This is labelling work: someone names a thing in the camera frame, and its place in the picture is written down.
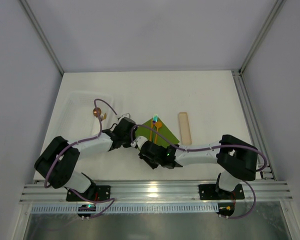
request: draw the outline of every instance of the wooden spoon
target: wooden spoon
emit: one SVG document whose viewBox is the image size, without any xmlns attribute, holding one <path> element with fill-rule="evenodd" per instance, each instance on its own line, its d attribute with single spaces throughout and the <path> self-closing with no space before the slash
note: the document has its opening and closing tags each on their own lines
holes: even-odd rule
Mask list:
<svg viewBox="0 0 300 240">
<path fill-rule="evenodd" d="M 157 121 L 154 126 L 156 127 L 156 131 L 159 132 L 159 128 L 162 127 L 162 122 L 161 121 Z M 154 143 L 156 144 L 157 143 L 157 139 L 158 139 L 158 134 L 155 135 L 155 138 L 154 138 Z"/>
</svg>

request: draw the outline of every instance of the white wall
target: white wall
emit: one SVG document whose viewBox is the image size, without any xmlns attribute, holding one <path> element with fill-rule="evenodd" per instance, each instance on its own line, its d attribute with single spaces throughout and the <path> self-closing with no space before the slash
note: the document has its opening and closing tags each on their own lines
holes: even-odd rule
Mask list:
<svg viewBox="0 0 300 240">
<path fill-rule="evenodd" d="M 65 72 L 240 68 L 275 0 L 28 0 Z"/>
<path fill-rule="evenodd" d="M 244 76 L 276 174 L 300 211 L 300 0 L 286 2 Z"/>
<path fill-rule="evenodd" d="M 17 0 L 0 0 L 0 240 L 34 174 L 61 75 Z"/>
</svg>

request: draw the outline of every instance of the gray floor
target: gray floor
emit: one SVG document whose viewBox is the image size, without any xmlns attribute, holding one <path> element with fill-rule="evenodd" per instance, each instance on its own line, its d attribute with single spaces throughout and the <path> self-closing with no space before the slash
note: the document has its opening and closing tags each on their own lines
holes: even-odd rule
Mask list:
<svg viewBox="0 0 300 240">
<path fill-rule="evenodd" d="M 237 203 L 235 214 L 249 207 Z M 112 214 L 89 221 L 78 218 L 69 214 L 32 215 L 24 240 L 291 239 L 278 202 L 257 202 L 251 215 L 238 220 L 219 218 L 216 213 Z"/>
</svg>

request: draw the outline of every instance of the green cloth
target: green cloth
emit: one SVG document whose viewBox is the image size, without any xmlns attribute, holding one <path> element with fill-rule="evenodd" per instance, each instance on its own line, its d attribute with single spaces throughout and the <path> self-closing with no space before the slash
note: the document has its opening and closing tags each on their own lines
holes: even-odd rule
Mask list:
<svg viewBox="0 0 300 240">
<path fill-rule="evenodd" d="M 169 128 L 165 125 L 163 121 L 161 121 L 160 118 L 158 118 L 158 122 L 162 122 L 162 127 L 159 128 L 159 133 L 163 135 L 165 138 L 167 138 L 171 143 L 178 144 L 180 141 L 176 138 L 176 136 L 169 130 Z M 146 125 L 148 127 L 151 127 L 152 118 L 146 121 L 143 125 Z M 144 136 L 148 140 L 150 138 L 150 130 L 144 127 L 138 127 L 138 129 L 135 132 L 135 136 Z M 169 143 L 167 143 L 165 140 L 163 140 L 160 136 L 158 136 L 156 144 L 159 146 L 162 146 L 164 148 L 169 146 Z"/>
</svg>

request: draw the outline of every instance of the wooden utensil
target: wooden utensil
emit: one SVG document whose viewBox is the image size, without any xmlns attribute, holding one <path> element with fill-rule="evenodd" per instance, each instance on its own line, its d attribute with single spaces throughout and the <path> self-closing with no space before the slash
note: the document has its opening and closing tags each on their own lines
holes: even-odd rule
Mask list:
<svg viewBox="0 0 300 240">
<path fill-rule="evenodd" d="M 156 131 L 159 132 L 159 128 L 162 127 L 162 122 L 161 121 L 157 121 L 154 126 L 156 127 Z M 154 143 L 157 143 L 157 139 L 158 139 L 158 134 L 155 134 L 155 138 L 154 138 Z"/>
</svg>

